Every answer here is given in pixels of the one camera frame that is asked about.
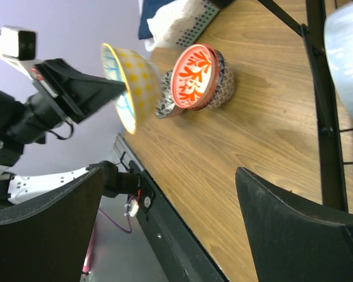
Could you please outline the pink and black bowl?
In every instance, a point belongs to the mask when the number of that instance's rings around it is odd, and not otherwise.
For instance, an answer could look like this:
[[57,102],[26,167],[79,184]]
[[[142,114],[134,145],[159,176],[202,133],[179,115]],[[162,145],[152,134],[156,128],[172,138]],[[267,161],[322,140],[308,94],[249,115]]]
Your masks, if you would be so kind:
[[177,106],[171,95],[172,70],[167,71],[161,78],[161,97],[157,101],[154,115],[158,119],[171,118],[180,115],[184,110]]

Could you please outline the blue white patterned bowl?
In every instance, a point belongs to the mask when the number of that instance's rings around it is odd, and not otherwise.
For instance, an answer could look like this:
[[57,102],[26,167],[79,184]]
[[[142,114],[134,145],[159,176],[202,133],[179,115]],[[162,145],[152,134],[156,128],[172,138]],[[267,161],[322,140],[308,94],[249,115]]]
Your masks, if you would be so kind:
[[216,55],[218,66],[219,66],[218,78],[215,80],[216,86],[214,88],[212,98],[210,98],[210,100],[204,105],[202,109],[216,109],[220,107],[224,102],[224,98],[220,94],[220,90],[221,90],[222,81],[224,78],[225,65],[224,65],[222,54],[216,49],[214,49],[214,53]]

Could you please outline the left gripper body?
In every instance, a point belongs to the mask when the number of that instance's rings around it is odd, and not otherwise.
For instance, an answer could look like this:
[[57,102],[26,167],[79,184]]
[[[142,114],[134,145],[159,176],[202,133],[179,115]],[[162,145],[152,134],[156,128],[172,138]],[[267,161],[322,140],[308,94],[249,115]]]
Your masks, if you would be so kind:
[[[70,128],[67,137],[54,132],[54,129],[63,123]],[[51,133],[58,140],[68,140],[74,134],[74,126],[71,122],[64,121],[49,104],[48,99],[38,92],[26,100],[5,133],[15,141],[46,141],[47,133]]]

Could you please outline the brown patterned bowl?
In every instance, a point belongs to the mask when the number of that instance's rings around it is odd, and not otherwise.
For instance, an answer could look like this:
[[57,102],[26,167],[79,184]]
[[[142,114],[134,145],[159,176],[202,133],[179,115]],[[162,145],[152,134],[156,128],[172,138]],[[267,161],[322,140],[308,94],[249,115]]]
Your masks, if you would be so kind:
[[223,71],[219,75],[219,82],[213,98],[206,105],[206,109],[216,109],[228,102],[235,92],[235,76],[228,61],[222,57],[219,59]]

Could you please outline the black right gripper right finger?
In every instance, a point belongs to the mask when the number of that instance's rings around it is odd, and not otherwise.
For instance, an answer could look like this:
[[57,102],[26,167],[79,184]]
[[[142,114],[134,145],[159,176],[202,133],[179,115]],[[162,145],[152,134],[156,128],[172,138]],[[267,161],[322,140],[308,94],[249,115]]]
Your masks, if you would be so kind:
[[353,281],[353,214],[239,167],[235,184],[259,281]]

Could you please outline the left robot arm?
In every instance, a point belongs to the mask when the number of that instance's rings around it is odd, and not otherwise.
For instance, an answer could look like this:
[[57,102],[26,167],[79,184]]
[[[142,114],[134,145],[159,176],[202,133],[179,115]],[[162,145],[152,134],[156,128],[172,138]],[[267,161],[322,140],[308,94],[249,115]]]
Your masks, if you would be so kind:
[[[9,196],[7,173],[24,146],[67,119],[80,123],[128,89],[121,81],[78,72],[62,59],[29,69],[38,92],[26,104],[0,91],[0,199]],[[0,210],[0,281],[78,281],[102,196],[136,194],[139,176],[111,162],[23,203]]]

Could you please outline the yellow sun patterned bowl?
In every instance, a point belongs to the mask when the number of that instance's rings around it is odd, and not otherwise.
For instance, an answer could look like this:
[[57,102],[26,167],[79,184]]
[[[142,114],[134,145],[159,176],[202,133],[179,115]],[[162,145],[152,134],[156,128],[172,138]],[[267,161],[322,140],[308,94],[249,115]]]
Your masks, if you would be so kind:
[[105,77],[125,84],[115,100],[116,111],[132,135],[153,114],[161,97],[161,76],[157,66],[130,49],[101,45],[101,62]]

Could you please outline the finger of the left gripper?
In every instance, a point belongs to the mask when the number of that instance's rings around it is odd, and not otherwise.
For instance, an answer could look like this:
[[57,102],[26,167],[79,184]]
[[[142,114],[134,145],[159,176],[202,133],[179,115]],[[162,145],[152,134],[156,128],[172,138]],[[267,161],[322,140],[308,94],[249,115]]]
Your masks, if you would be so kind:
[[61,58],[35,65],[35,87],[61,119],[75,123],[88,119],[126,90],[123,82],[81,73]]

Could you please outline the orange white floral bowl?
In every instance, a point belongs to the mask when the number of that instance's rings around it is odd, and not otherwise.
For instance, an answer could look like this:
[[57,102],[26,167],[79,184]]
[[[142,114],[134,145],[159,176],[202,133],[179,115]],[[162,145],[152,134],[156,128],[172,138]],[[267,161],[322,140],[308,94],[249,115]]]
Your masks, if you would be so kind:
[[183,109],[201,109],[212,98],[219,74],[215,51],[203,43],[187,47],[176,60],[171,76],[171,96]]

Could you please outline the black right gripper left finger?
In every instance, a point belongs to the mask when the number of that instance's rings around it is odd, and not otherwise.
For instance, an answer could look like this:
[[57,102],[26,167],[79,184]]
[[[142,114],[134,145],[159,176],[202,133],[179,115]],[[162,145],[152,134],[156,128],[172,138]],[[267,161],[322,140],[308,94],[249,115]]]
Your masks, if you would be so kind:
[[0,281],[79,281],[103,187],[91,169],[0,210]]

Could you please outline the white ribbed bowl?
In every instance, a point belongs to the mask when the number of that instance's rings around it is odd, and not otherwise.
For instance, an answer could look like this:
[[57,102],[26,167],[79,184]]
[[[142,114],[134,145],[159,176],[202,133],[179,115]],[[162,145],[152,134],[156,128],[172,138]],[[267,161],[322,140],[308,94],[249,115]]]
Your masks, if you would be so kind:
[[326,18],[324,46],[334,86],[353,120],[353,2]]

